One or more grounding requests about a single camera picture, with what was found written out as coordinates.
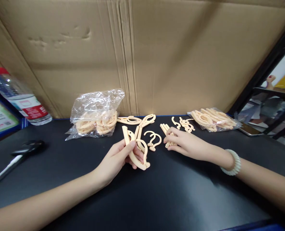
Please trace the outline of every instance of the black desk surface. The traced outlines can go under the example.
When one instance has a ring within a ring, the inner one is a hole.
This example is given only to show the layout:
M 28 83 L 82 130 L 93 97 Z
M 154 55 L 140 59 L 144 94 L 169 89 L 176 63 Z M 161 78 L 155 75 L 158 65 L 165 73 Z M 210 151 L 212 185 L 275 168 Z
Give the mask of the black desk surface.
M 173 126 L 170 116 L 158 116 L 143 132 L 152 130 L 164 137 L 160 123 Z M 92 171 L 112 144 L 123 139 L 122 125 L 117 124 L 112 137 L 64 141 L 71 125 L 56 120 L 29 126 L 1 141 L 0 172 L 12 159 L 9 153 L 23 142 L 41 139 L 48 147 L 0 181 L 0 208 Z M 239 131 L 209 133 L 194 126 L 193 133 L 203 140 L 285 176 L 285 146 L 279 142 Z M 135 131 L 136 126 L 128 127 Z M 142 138 L 147 143 L 150 139 Z M 169 152 L 163 144 L 148 153 L 148 162 L 146 171 L 125 165 L 108 187 L 45 230 L 221 230 L 270 218 L 285 224 L 285 216 L 274 206 L 215 165 Z

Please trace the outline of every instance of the cardboard box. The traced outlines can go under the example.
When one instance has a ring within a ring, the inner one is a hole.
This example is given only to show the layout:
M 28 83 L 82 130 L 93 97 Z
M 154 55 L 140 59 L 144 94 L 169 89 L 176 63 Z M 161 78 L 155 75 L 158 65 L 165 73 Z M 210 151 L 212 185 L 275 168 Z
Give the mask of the cardboard box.
M 56 118 L 122 88 L 123 115 L 230 108 L 285 30 L 285 0 L 0 0 L 0 64 Z

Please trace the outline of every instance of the clear plastic bag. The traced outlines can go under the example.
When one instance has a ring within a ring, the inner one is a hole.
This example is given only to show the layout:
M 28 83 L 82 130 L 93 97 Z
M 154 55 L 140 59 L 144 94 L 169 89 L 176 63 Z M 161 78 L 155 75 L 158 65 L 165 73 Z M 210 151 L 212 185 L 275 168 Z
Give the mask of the clear plastic bag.
M 215 107 L 211 109 L 202 108 L 200 110 L 193 110 L 187 114 L 193 118 L 202 129 L 207 129 L 209 132 L 222 132 L 242 127 L 241 122 L 232 119 Z
M 122 89 L 96 91 L 78 97 L 73 105 L 67 140 L 80 137 L 112 136 L 117 123 L 120 105 L 125 93 Z

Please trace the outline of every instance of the water bottle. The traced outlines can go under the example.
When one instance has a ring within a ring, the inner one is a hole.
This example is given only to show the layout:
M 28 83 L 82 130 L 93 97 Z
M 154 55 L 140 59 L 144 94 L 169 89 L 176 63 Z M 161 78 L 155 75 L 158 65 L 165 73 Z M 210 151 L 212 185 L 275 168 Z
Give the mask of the water bottle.
M 36 99 L 33 92 L 2 67 L 0 67 L 0 94 L 31 124 L 43 125 L 52 120 L 51 115 Z

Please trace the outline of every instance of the fingernail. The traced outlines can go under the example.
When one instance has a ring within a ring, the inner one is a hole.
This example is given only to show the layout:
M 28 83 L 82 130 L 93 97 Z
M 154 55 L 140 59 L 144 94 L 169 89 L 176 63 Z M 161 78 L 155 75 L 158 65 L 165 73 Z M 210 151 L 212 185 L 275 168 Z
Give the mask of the fingernail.
M 136 145 L 136 142 L 135 141 L 131 141 L 130 143 L 129 143 L 129 145 L 130 146 L 132 146 L 133 148 L 135 147 L 135 145 Z

